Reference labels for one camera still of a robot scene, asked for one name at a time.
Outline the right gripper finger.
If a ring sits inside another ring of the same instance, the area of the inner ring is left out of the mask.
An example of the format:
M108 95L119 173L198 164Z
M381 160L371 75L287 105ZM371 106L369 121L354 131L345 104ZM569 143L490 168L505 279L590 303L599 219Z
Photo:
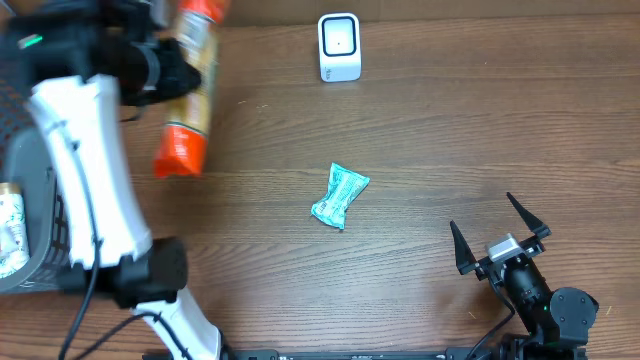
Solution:
M538 217L529 212L510 192L506 193L507 198L524 221L527 228L539 239L551 234L550 228Z
M460 273L475 271L477 269L476 258L457 224L453 220L450 221L450 228L453 236L455 262L458 271Z

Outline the orange pasta packet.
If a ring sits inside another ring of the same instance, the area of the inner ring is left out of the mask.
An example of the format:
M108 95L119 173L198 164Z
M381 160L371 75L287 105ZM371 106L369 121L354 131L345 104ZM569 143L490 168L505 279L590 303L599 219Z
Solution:
M219 56L219 25L230 0L184 0L174 35L186 62L200 74L201 84L168 105L168 117L153 162L154 174L198 176L202 173L214 112Z

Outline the teal wet wipes packet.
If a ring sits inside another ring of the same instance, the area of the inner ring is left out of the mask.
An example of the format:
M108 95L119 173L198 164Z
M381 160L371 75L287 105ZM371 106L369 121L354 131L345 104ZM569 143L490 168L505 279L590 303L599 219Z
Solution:
M370 178L332 163L325 196L314 203L310 214L324 224L343 230L351 203L368 186Z

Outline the white bamboo print tube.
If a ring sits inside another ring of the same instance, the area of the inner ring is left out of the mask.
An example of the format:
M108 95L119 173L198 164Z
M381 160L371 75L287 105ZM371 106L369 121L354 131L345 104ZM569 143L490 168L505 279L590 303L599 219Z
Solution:
M30 259L26 212L20 187L1 184L1 278L22 269Z

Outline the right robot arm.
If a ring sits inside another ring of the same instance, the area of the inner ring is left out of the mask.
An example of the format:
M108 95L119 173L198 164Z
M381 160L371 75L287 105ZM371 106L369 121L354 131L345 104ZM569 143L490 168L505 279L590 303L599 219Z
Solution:
M478 260L454 221L450 222L456 267L486 280L509 314L473 347L460 348L466 359L585 359L589 330L599 303L573 287L551 289L534 262L543 253L542 240L551 230L507 193L532 236L519 241L512 234L489 243Z

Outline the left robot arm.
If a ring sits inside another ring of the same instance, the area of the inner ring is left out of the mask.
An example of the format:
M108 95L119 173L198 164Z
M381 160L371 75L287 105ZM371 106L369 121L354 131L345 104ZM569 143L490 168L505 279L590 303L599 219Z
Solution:
M163 1L57 1L11 17L1 53L28 87L64 199L62 289L130 310L171 359L226 359L220 330L188 289L183 243L155 239L143 218L121 138L122 107L173 100L201 82L177 40L157 37L167 25Z

